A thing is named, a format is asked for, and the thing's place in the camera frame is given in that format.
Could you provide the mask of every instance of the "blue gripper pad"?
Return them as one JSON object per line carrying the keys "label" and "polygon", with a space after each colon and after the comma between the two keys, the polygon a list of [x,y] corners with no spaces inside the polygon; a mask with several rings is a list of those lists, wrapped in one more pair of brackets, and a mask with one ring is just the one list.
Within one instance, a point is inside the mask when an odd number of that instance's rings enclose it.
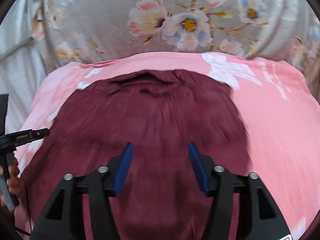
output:
{"label": "blue gripper pad", "polygon": [[208,197],[210,193],[210,171],[213,169],[214,163],[210,156],[199,153],[198,147],[194,142],[189,143],[188,156],[198,187]]}
{"label": "blue gripper pad", "polygon": [[130,164],[133,158],[133,145],[128,143],[121,154],[121,161],[118,169],[114,174],[113,193],[117,196],[124,188],[125,179],[127,178]]}

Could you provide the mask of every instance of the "folded maroon shirt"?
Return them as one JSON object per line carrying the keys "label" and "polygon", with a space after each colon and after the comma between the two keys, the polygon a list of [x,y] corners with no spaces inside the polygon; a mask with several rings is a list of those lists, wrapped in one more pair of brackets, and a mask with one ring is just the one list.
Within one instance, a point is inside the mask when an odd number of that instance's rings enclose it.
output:
{"label": "folded maroon shirt", "polygon": [[[198,189],[188,143],[232,173],[244,175],[249,162],[229,94],[228,85],[185,70],[140,71],[76,90],[22,174],[31,218],[64,174],[89,174],[132,142],[125,188],[110,200],[121,239],[200,239],[212,200]],[[87,199],[84,221],[91,240]]]}

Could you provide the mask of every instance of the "pink fabric with white pattern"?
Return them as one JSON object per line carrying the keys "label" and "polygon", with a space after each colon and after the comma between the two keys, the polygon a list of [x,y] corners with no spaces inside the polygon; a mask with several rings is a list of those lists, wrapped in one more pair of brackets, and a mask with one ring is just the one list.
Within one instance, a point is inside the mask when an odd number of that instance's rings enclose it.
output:
{"label": "pink fabric with white pattern", "polygon": [[[320,208],[320,106],[303,75],[284,61],[246,60],[221,53],[150,52],[89,65],[71,62],[44,80],[21,129],[49,128],[75,89],[143,69],[195,71],[234,88],[231,97],[248,132],[252,161],[248,173],[260,175],[293,239],[298,240]],[[21,171],[41,143],[18,148]],[[28,228],[23,207],[16,210],[16,226]]]}

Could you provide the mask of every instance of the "hand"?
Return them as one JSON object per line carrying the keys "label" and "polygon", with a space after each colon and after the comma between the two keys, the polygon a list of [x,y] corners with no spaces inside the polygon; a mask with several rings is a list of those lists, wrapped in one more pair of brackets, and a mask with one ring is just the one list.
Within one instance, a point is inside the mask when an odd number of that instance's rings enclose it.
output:
{"label": "hand", "polygon": [[[17,197],[21,196],[23,192],[23,183],[21,179],[17,178],[20,173],[18,169],[18,160],[14,158],[13,165],[9,166],[9,173],[13,174],[14,177],[7,179],[7,186],[9,188],[9,192],[11,194],[17,195]],[[0,167],[0,175],[3,175],[3,169]],[[6,206],[4,196],[0,193],[0,204],[2,207]]]}

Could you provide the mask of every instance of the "silver bolt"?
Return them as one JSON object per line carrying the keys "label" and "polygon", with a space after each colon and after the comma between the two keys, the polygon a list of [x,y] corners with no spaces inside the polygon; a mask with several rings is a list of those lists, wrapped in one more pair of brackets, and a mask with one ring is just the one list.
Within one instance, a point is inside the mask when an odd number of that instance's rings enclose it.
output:
{"label": "silver bolt", "polygon": [[222,166],[215,166],[214,168],[213,168],[216,172],[224,172],[224,167],[222,167]]}
{"label": "silver bolt", "polygon": [[105,173],[109,170],[109,168],[107,166],[101,166],[98,168],[98,172],[100,173]]}
{"label": "silver bolt", "polygon": [[249,177],[250,177],[251,179],[257,179],[257,178],[259,178],[258,174],[255,173],[255,172],[249,173]]}
{"label": "silver bolt", "polygon": [[65,180],[71,180],[71,179],[73,178],[73,174],[67,173],[66,175],[63,176],[63,178],[64,178]]}

